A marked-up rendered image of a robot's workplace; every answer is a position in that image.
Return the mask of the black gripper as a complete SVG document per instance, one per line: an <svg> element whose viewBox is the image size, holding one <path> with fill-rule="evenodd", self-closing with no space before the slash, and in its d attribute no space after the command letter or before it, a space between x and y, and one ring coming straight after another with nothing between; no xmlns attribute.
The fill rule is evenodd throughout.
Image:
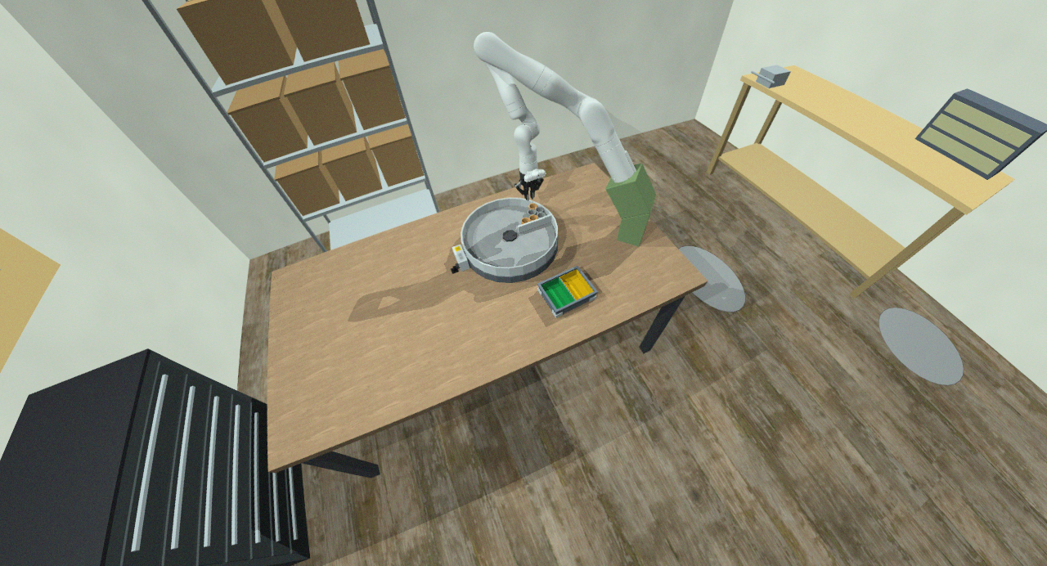
<svg viewBox="0 0 1047 566"><path fill-rule="evenodd" d="M538 179L535 179L535 181L526 182L524 181L524 176L526 176L526 174L522 174L519 171L519 175L520 175L519 183L514 183L515 188L519 190L521 195L524 195L524 198L526 198L526 200L528 200L528 188L531 187L530 197L533 200L533 198L535 197L535 191L539 190L540 185L543 182L543 178L540 177ZM521 190L521 186L524 186L524 190Z"/></svg>

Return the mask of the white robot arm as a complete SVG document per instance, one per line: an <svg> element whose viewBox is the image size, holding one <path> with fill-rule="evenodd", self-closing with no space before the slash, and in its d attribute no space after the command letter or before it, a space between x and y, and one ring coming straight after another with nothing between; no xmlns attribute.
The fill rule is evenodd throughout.
<svg viewBox="0 0 1047 566"><path fill-rule="evenodd" d="M514 80L547 100L564 106L578 116L591 134L592 144L597 148L614 182L624 182L631 178L636 172L631 156L618 140L612 121L601 103L572 88L571 84L540 62L519 54L506 42L502 42L496 33L478 33L474 40L474 51L495 80L509 116L521 121L514 131L514 140L519 148L519 171L526 174L524 181L535 181L545 176L545 169L537 168L537 148L530 142L539 134L540 127L528 111Z"/></svg>

